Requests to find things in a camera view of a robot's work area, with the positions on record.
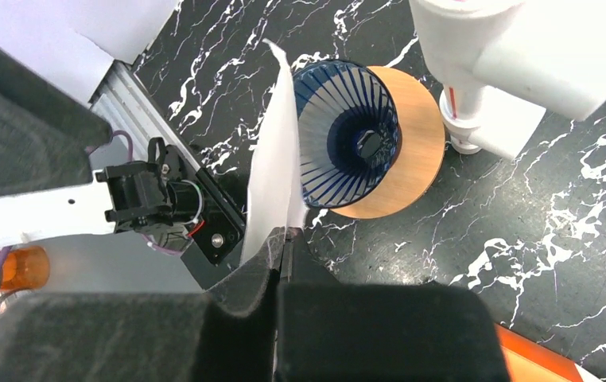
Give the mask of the white paper coffee filter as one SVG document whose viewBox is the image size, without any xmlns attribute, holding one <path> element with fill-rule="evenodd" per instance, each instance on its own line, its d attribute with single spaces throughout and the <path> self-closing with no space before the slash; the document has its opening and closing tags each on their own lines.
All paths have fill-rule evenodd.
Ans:
<svg viewBox="0 0 606 382">
<path fill-rule="evenodd" d="M 269 39 L 262 42 L 269 46 L 279 71 L 251 159 L 242 265 L 257 254 L 273 229 L 303 228 L 308 213 L 292 72 L 286 52 Z"/>
</svg>

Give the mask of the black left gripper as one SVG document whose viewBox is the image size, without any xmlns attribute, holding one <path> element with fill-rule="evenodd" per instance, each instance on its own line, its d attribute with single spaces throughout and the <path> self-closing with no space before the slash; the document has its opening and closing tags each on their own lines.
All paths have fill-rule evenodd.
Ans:
<svg viewBox="0 0 606 382">
<path fill-rule="evenodd" d="M 110 124 L 0 49 L 0 197 L 92 181 Z"/>
</svg>

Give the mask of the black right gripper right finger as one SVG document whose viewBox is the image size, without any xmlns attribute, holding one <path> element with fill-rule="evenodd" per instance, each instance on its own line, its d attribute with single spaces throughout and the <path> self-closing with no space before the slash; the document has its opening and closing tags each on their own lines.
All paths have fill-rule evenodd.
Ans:
<svg viewBox="0 0 606 382">
<path fill-rule="evenodd" d="M 286 233 L 277 381 L 507 381 L 491 315 L 470 290 L 339 282 Z"/>
</svg>

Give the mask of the wooden ring dripper holder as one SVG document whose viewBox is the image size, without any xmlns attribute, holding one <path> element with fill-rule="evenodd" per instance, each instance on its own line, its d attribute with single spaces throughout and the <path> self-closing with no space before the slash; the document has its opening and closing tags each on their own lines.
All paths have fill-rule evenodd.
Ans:
<svg viewBox="0 0 606 382">
<path fill-rule="evenodd" d="M 401 143 L 392 167 L 367 196 L 334 213 L 355 219 L 375 219 L 406 209 L 433 184 L 445 152 L 441 113 L 429 90 L 415 77 L 395 68 L 369 68 L 395 101 Z"/>
</svg>

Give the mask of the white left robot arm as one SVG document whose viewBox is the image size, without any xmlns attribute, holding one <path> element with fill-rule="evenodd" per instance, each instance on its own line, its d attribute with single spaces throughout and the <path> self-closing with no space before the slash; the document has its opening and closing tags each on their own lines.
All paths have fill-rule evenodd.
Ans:
<svg viewBox="0 0 606 382">
<path fill-rule="evenodd" d="M 173 148 L 148 143 L 146 160 L 93 170 L 88 150 L 110 124 L 0 49 L 0 249 L 74 235 L 193 230 L 205 198 Z"/>
</svg>

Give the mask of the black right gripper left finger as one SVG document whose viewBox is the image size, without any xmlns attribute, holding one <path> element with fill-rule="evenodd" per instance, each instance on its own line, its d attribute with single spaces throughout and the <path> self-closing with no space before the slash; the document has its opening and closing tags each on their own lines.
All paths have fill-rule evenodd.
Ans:
<svg viewBox="0 0 606 382">
<path fill-rule="evenodd" d="M 199 294 L 31 294 L 0 318 L 0 381 L 271 381 L 285 241 Z"/>
</svg>

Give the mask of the orange coffee filter package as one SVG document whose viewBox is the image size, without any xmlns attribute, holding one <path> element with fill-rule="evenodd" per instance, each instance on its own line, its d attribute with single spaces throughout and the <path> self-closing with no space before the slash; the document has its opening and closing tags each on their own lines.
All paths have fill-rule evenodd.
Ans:
<svg viewBox="0 0 606 382">
<path fill-rule="evenodd" d="M 575 362 L 496 325 L 505 363 L 514 382 L 601 382 Z"/>
</svg>

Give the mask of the blue glass dripper cone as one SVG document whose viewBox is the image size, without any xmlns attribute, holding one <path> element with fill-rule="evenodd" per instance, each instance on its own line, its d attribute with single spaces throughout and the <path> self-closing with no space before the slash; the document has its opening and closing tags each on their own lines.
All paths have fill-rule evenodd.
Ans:
<svg viewBox="0 0 606 382">
<path fill-rule="evenodd" d="M 301 188 L 313 208 L 365 198 L 387 175 L 401 143 L 396 103 L 369 68 L 323 60 L 293 74 Z"/>
</svg>

